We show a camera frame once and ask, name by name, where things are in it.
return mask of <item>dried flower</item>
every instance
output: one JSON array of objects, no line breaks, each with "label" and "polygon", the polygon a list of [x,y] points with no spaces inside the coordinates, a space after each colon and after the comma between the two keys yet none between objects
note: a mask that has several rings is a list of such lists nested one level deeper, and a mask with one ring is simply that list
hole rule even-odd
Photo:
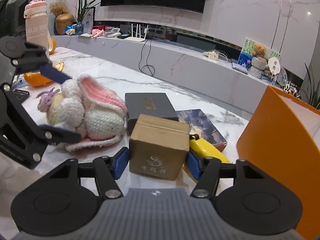
[{"label": "dried flower", "polygon": [[56,0],[49,5],[50,12],[53,13],[56,17],[67,12],[65,7],[66,0]]}]

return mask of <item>white router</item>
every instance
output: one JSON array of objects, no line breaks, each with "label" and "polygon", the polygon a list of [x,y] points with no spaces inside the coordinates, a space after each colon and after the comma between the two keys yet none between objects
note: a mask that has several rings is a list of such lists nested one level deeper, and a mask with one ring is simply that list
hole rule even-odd
[{"label": "white router", "polygon": [[131,24],[131,37],[125,38],[127,41],[136,41],[136,42],[142,42],[146,40],[146,36],[149,30],[149,25],[147,28],[144,29],[144,37],[141,37],[141,25],[139,24],[139,37],[138,37],[138,24],[137,24],[137,30],[136,30],[136,36],[133,36],[133,24]]}]

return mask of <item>floor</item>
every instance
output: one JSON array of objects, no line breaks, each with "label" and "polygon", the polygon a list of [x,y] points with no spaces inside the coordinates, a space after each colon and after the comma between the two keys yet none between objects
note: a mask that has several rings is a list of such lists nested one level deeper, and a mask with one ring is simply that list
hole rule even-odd
[{"label": "floor", "polygon": [[183,88],[184,90],[189,91],[189,92],[192,93],[192,94],[195,94],[195,95],[197,95],[197,96],[199,96],[199,97],[204,98],[205,100],[207,100],[207,101],[209,101],[209,102],[211,102],[211,103],[214,103],[214,104],[217,105],[217,106],[220,106],[220,107],[228,110],[229,112],[231,112],[231,113],[233,113],[233,114],[239,115],[239,116],[242,117],[243,119],[246,119],[246,120],[248,120],[248,121],[250,121],[250,119],[251,119],[251,116],[252,116],[251,113],[246,112],[246,111],[244,111],[244,110],[242,110],[242,109],[240,109],[240,108],[238,108],[238,107],[236,107],[236,106],[229,105],[229,104],[227,104],[227,103],[225,103],[225,102],[222,102],[222,101],[220,101],[220,100],[218,100],[218,99],[209,97],[209,96],[207,96],[207,95],[205,95],[205,94],[199,93],[199,92],[194,91],[194,90],[191,90],[191,89],[189,89],[189,88],[185,88],[185,87],[182,87],[182,88]]}]

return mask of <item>pink bunny ear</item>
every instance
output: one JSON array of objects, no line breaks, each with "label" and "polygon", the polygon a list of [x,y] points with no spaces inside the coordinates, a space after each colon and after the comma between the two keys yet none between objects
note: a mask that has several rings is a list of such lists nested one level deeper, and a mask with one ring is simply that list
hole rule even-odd
[{"label": "pink bunny ear", "polygon": [[91,102],[96,103],[98,106],[112,109],[119,113],[120,116],[125,117],[128,109],[116,92],[103,87],[89,75],[78,77],[78,86],[82,94]]}]

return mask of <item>purple crochet flower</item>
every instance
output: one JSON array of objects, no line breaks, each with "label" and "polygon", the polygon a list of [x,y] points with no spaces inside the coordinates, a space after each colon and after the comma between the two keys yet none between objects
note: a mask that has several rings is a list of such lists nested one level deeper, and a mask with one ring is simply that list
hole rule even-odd
[{"label": "purple crochet flower", "polygon": [[60,92],[60,89],[57,89],[55,92],[53,92],[54,88],[52,88],[50,91],[43,91],[39,95],[37,95],[40,98],[39,104],[38,104],[38,110],[42,113],[46,113],[49,110],[49,107],[52,103],[52,98],[55,94]]}]

